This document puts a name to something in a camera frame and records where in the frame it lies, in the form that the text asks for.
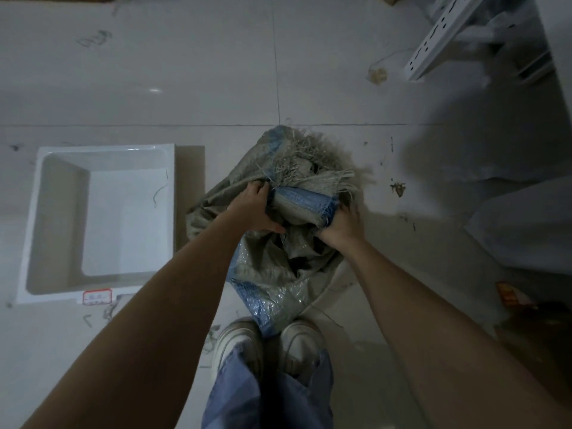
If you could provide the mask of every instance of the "jeans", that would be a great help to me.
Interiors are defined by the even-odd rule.
[[[223,362],[203,414],[203,429],[333,428],[333,371],[324,349],[303,385],[278,373],[260,385],[235,347]]]

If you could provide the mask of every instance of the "person's left hand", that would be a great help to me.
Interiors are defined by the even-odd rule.
[[[270,230],[276,233],[286,233],[280,224],[275,223],[266,215],[266,201],[270,185],[260,181],[248,182],[247,188],[237,195],[228,205],[227,211],[234,214],[240,223],[249,230]]]

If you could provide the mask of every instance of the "hand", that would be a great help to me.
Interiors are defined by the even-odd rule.
[[[240,223],[249,230],[270,230],[276,233],[286,233],[280,224],[275,223],[266,215],[266,201],[270,185],[266,182],[248,182],[247,188],[237,195],[228,205],[227,211],[234,214]]]
[[[318,238],[342,254],[348,245],[363,240],[363,224],[357,207],[340,205],[333,216],[332,224],[321,230]]]

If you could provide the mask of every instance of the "white box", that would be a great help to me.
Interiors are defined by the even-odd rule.
[[[17,302],[137,292],[173,256],[174,203],[174,144],[41,147]]]

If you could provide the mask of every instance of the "shoe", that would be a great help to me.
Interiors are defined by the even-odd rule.
[[[212,361],[212,379],[216,380],[218,371],[234,347],[241,345],[242,357],[248,368],[258,380],[262,379],[264,355],[260,330],[254,321],[236,321],[228,325],[218,336],[214,346]]]
[[[278,369],[305,384],[320,359],[325,339],[316,325],[296,320],[280,335]]]

